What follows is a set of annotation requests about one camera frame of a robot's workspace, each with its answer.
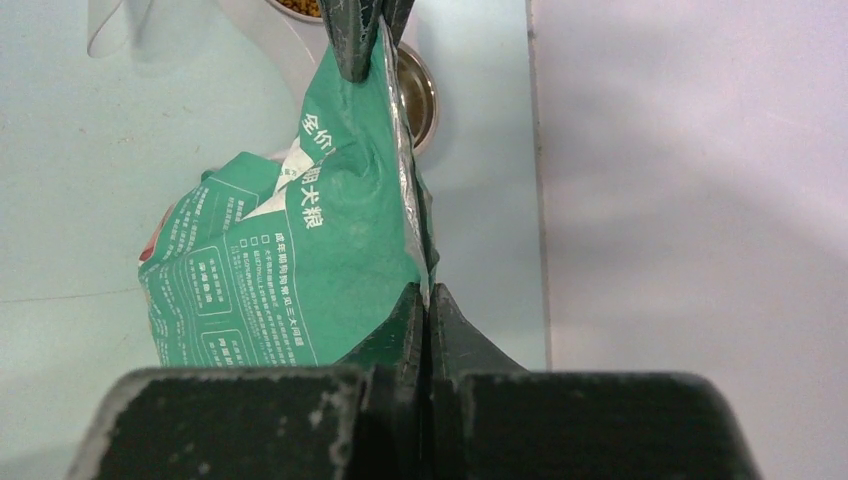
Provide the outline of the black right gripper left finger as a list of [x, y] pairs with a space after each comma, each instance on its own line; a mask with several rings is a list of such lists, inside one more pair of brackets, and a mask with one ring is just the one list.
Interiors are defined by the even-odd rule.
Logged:
[[353, 439], [352, 479], [418, 479], [424, 307], [410, 283], [388, 317], [340, 362], [365, 372]]

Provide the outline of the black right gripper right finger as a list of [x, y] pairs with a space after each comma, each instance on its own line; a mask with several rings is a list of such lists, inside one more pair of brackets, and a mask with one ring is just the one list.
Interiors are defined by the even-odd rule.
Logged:
[[448, 287], [434, 286], [429, 311], [432, 472], [435, 479], [464, 479], [463, 414], [459, 386], [466, 373], [526, 369], [468, 321]]

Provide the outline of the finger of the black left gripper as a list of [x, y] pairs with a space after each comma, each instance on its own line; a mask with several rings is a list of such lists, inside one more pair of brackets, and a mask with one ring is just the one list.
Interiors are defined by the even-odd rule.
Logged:
[[362, 83], [368, 76], [383, 2], [319, 0], [318, 4], [341, 76]]
[[395, 47], [401, 42], [414, 3], [414, 0], [384, 0], [382, 3], [382, 16]]

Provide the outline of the teal pet food bag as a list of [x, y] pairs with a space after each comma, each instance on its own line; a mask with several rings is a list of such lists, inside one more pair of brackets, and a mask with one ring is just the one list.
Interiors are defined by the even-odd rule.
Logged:
[[240, 153], [169, 208], [138, 271], [163, 366], [328, 365], [430, 288], [397, 64], [386, 27], [360, 83], [327, 52], [282, 159]]

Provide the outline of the clear plastic scoop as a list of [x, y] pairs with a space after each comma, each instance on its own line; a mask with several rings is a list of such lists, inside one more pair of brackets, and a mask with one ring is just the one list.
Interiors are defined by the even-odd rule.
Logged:
[[88, 0], [86, 53], [98, 59], [141, 39], [151, 0]]

